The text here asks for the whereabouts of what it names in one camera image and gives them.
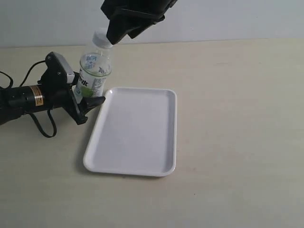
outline beige table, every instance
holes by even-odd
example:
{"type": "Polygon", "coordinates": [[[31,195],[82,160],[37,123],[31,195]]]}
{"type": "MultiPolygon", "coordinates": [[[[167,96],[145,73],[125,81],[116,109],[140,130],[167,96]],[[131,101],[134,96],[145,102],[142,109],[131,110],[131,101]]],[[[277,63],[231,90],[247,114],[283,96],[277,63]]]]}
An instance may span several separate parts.
{"type": "MultiPolygon", "coordinates": [[[[78,70],[82,47],[1,49],[0,70],[18,85],[50,51],[78,70]]],[[[55,110],[53,139],[24,116],[0,127],[1,228],[304,226],[304,40],[118,45],[114,54],[107,88],[177,92],[175,172],[90,174],[82,158],[98,110],[82,126],[55,110]]],[[[38,117],[50,131],[46,113],[38,117]]]]}

